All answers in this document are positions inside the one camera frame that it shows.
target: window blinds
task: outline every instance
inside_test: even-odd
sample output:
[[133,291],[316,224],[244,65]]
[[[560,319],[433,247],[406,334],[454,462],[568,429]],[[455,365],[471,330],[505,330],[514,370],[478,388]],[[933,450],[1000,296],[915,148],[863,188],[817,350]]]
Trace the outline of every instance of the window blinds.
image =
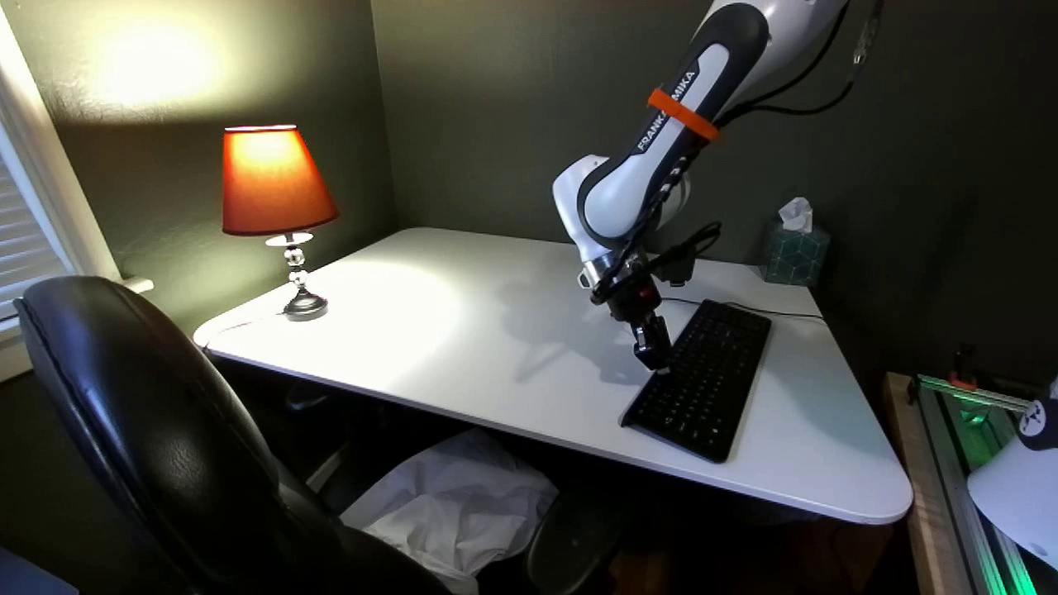
[[12,301],[40,278],[63,274],[63,261],[34,218],[26,196],[0,158],[0,326],[12,319]]

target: table lamp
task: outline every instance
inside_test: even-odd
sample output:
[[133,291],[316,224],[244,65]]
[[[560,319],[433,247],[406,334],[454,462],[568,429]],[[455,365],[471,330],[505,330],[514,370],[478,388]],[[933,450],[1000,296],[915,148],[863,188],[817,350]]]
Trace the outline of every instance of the table lamp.
[[276,235],[264,244],[281,247],[288,278],[298,287],[285,309],[294,322],[327,312],[327,301],[305,287],[307,229],[337,218],[333,198],[311,158],[298,126],[229,126],[226,131],[226,233]]

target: lamp shade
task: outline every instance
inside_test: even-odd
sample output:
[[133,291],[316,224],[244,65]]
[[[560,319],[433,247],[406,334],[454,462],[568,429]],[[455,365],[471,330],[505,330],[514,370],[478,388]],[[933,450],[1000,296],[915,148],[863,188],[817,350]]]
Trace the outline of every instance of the lamp shade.
[[288,235],[330,218],[333,198],[294,126],[226,131],[229,235]]

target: robotic arm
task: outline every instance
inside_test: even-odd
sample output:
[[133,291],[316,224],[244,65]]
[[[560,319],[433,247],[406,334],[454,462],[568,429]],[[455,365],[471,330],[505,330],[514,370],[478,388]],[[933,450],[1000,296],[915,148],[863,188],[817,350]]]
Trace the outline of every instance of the robotic arm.
[[582,257],[582,287],[591,303],[609,303],[634,337],[634,356],[668,369],[668,330],[656,272],[700,254],[716,224],[700,229],[662,257],[645,242],[687,202],[687,167],[716,139],[710,119],[778,65],[788,65],[835,21],[844,0],[716,0],[699,24],[687,64],[672,91],[656,91],[659,116],[619,157],[585,157],[552,186],[566,235]]

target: white cloth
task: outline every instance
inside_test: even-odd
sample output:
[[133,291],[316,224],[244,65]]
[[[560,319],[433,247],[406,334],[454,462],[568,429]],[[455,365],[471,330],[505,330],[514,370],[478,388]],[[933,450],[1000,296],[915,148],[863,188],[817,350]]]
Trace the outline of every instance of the white cloth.
[[449,436],[376,481],[342,524],[369,533],[455,595],[477,595],[477,571],[519,557],[554,488],[487,435]]
[[785,210],[781,210],[781,223],[788,233],[814,233],[814,204],[805,196],[793,196]]

